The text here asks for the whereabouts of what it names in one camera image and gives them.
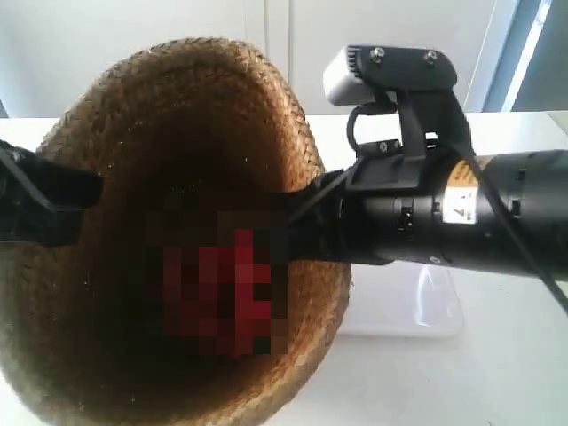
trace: warning label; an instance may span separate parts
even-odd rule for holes
[[[478,157],[480,169],[483,170],[492,158]],[[475,224],[478,190],[479,183],[473,171],[464,160],[459,161],[447,179],[442,201],[442,220],[447,224]]]

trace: woven basket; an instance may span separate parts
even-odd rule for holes
[[[4,246],[0,361],[60,425],[259,424],[317,368],[345,310],[347,264],[288,268],[288,353],[187,355],[139,331],[140,209],[169,189],[293,191],[323,171],[302,108],[256,49],[186,39],[106,71],[40,155],[105,178],[71,248]]]

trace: white table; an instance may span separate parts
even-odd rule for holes
[[[327,168],[349,165],[346,117],[309,121]],[[394,117],[361,121],[356,134],[367,140],[398,134]],[[479,154],[568,149],[568,137],[546,113],[471,114],[469,122]],[[33,148],[52,124],[0,120],[0,138]],[[533,279],[451,274],[465,318],[460,334],[448,339],[339,335],[313,378],[267,424],[568,424],[568,319],[548,291]],[[1,382],[0,424],[41,424]]]

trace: pixelated red object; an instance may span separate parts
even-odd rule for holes
[[[238,357],[253,353],[256,336],[270,336],[271,302],[254,299],[255,284],[270,285],[271,266],[254,263],[254,235],[234,232],[234,247],[199,247],[197,277],[182,276],[183,248],[163,248],[163,324],[171,335],[197,337],[202,355]],[[186,299],[184,286],[195,286]],[[234,299],[221,301],[219,285],[232,286]],[[219,318],[222,303],[234,304],[233,318]]]

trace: black cylindrical actuator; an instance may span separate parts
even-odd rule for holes
[[[346,192],[329,260],[425,264],[531,275],[467,163],[427,155],[415,189]],[[478,157],[540,264],[568,280],[568,151]],[[383,160],[357,179],[372,182]]]

